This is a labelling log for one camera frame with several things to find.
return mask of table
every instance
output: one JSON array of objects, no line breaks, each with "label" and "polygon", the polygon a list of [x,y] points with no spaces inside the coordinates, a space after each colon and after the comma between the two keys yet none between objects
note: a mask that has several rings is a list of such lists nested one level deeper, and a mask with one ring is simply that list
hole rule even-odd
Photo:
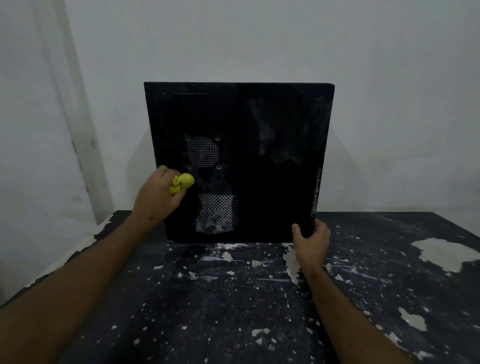
[{"label": "table", "polygon": [[[129,214],[115,212],[91,240]],[[378,329],[418,361],[480,362],[480,260],[446,272],[412,245],[480,251],[478,237],[427,212],[318,218],[332,232],[325,269]],[[337,363],[292,255],[288,243],[171,243],[159,225],[60,363]]]}]

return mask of person's left arm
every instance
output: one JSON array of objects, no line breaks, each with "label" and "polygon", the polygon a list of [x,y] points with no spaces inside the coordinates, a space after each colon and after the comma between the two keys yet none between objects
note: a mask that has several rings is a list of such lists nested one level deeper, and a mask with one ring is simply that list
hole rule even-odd
[{"label": "person's left arm", "polygon": [[157,169],[113,233],[0,311],[0,363],[58,359],[142,238],[179,206],[185,191],[169,190],[176,175]]}]

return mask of forearm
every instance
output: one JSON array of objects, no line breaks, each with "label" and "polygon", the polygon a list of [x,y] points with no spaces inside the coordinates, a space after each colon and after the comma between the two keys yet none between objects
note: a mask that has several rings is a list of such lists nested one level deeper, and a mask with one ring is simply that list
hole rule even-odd
[{"label": "forearm", "polygon": [[55,360],[149,228],[128,218],[112,234],[0,311],[0,362]]},{"label": "forearm", "polygon": [[304,271],[322,323],[342,364],[411,363],[349,301],[320,265]]}]

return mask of black metal panel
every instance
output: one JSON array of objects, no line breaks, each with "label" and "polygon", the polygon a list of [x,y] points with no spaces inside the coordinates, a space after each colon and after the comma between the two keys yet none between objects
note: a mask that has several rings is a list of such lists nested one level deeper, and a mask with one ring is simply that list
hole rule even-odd
[{"label": "black metal panel", "polygon": [[156,164],[195,185],[166,220],[177,242],[284,242],[312,232],[331,84],[145,83]]}]

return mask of ventilation grille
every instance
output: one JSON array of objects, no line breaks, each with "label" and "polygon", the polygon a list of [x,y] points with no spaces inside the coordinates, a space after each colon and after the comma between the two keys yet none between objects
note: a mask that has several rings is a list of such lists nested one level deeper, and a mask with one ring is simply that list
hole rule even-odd
[{"label": "ventilation grille", "polygon": [[197,212],[197,226],[235,226],[238,224],[238,199],[232,194],[199,194],[201,208]]},{"label": "ventilation grille", "polygon": [[218,161],[218,145],[210,138],[193,138],[188,143],[188,158],[197,167],[211,167]]}]

